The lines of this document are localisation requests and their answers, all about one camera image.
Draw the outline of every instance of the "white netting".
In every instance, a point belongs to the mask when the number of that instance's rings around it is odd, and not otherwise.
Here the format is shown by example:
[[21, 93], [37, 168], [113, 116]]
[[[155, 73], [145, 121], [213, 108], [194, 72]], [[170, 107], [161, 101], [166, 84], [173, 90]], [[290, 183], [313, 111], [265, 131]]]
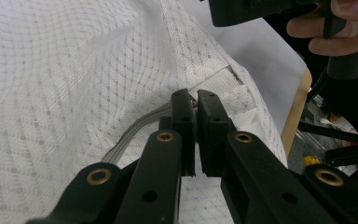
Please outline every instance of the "white netting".
[[[0, 1], [0, 224], [47, 215], [74, 175], [99, 161], [136, 119], [228, 66], [244, 85], [227, 90], [233, 94], [222, 97], [225, 106], [238, 94], [250, 102], [229, 110], [256, 109], [266, 144], [285, 163], [247, 71], [178, 3]], [[142, 148], [151, 131], [132, 148]], [[190, 182], [184, 223], [230, 220], [218, 186], [194, 198], [194, 189], [206, 186]], [[219, 205], [194, 205], [201, 197]]]

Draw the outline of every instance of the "white mesh fabric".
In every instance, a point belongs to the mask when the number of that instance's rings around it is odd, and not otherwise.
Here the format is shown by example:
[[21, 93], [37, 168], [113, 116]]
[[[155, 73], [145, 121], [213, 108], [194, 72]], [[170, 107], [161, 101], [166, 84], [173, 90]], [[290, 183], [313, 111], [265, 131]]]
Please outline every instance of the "white mesh fabric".
[[[0, 223], [47, 215], [74, 175], [99, 161], [137, 118], [228, 66], [244, 83], [241, 100], [251, 102], [239, 113], [257, 110], [266, 144], [285, 164], [252, 78], [178, 3], [0, 1]], [[234, 96], [222, 98], [225, 106]], [[150, 132], [131, 148], [142, 148]], [[191, 182], [183, 194], [207, 187]], [[223, 201], [214, 195], [200, 197]], [[230, 220], [224, 203], [197, 200], [183, 203], [183, 223], [199, 222], [197, 214], [208, 223]], [[216, 209], [226, 212], [216, 219]]]

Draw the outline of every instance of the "human hand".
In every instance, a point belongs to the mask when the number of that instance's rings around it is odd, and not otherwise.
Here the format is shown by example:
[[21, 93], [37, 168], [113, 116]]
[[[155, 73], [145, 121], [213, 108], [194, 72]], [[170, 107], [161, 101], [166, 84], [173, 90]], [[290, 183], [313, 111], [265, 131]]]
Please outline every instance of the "human hand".
[[287, 24], [287, 33], [293, 37], [310, 38], [312, 53], [325, 56], [343, 56], [358, 51], [358, 0], [332, 0], [333, 13], [347, 20], [345, 28], [330, 39], [323, 39], [324, 0], [309, 14], [296, 17]]

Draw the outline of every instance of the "brass insert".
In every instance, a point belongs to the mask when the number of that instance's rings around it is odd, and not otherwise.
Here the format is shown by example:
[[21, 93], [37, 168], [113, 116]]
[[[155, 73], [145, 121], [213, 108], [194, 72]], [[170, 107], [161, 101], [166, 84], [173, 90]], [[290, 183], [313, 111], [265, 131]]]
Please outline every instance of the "brass insert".
[[173, 141], [174, 135], [172, 133], [159, 133], [157, 139], [160, 142], [171, 142]]
[[108, 181], [111, 175], [112, 173], [108, 169], [96, 169], [91, 171], [87, 175], [87, 183], [89, 183], [90, 185], [101, 185], [104, 182]]
[[315, 175], [320, 181], [330, 186], [341, 187], [344, 185], [342, 177], [332, 171], [319, 169], [315, 172]]
[[242, 143], [250, 143], [253, 141], [253, 137], [247, 133], [237, 133], [235, 134], [235, 139]]

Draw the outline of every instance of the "wooden edge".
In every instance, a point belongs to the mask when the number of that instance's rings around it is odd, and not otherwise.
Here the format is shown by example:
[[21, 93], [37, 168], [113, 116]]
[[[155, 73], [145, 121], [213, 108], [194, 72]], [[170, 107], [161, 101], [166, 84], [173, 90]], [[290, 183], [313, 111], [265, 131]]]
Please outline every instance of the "wooden edge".
[[310, 75], [310, 70], [307, 68], [301, 79], [300, 85], [298, 86], [295, 100], [292, 103], [292, 107], [290, 108], [289, 115], [287, 116], [287, 120], [284, 123], [281, 133], [286, 158], [289, 156], [290, 149], [292, 148], [292, 144], [296, 136], [297, 126], [304, 110], [311, 82], [312, 76]]

